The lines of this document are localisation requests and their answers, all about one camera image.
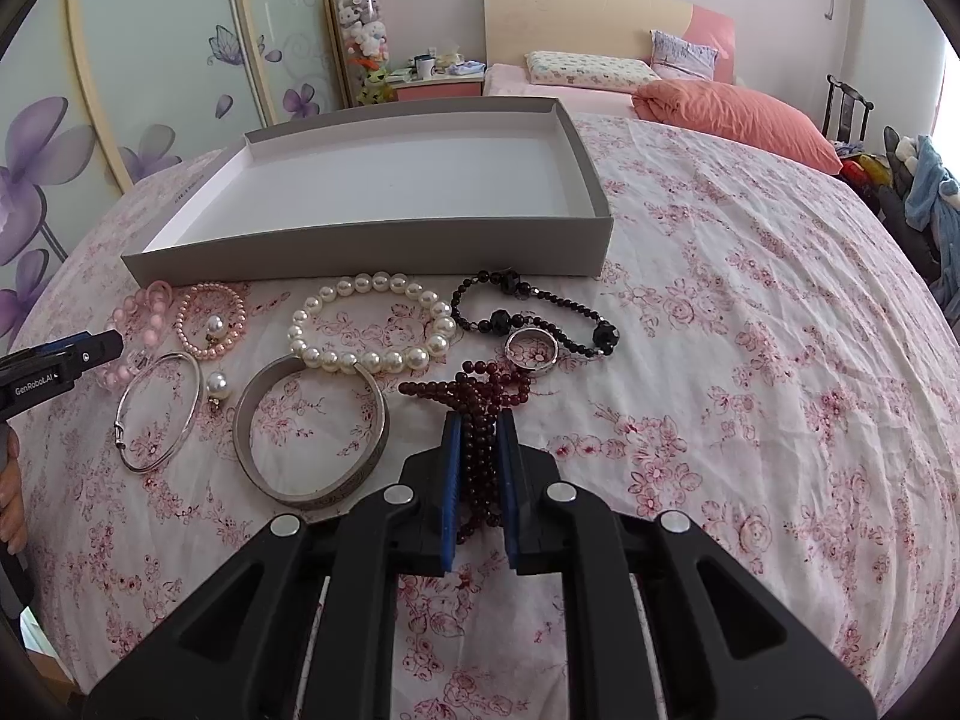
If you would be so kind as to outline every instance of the silver screw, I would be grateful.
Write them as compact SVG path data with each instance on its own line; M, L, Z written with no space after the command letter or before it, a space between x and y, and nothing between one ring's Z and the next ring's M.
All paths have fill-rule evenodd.
M414 491L407 485L390 485L389 488L383 490L383 499L394 506L401 506L414 499Z
M683 512L665 512L661 525L670 533L686 533L690 530L690 518Z
M577 499L577 488L568 485L566 482L554 482L546 488L546 495L551 501L569 503Z
M280 514L270 523L270 532L280 538L294 536L297 531L299 531L299 517L294 514Z

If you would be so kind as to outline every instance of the mug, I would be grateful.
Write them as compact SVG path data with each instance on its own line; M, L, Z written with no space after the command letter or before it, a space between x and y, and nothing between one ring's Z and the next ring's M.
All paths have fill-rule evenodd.
M418 56L414 59L416 63L416 77L421 81L426 81L437 71L435 65L437 60L430 55Z

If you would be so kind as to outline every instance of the gray cardboard box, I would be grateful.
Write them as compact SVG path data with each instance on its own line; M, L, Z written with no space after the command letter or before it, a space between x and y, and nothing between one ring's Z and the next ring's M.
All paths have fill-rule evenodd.
M600 274L613 219L553 98L352 108L248 133L133 239L140 285L362 271Z

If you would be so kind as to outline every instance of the black bead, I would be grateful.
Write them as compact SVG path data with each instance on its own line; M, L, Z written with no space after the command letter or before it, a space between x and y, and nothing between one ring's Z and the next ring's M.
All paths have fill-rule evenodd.
M609 346L613 349L620 340L620 333L609 322L600 322L593 332L593 342L601 349Z
M520 274L516 271L503 271L500 274L500 291L504 295L515 295L520 284Z
M497 336L506 336L510 333L510 314L498 308L490 314L490 327Z

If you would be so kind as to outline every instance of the nightstand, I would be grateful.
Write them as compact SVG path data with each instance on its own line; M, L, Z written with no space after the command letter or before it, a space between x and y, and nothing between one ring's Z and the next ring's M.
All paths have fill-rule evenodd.
M410 100L436 100L437 98L478 98L483 94L483 73L469 76L436 74L426 81L392 81L400 103Z

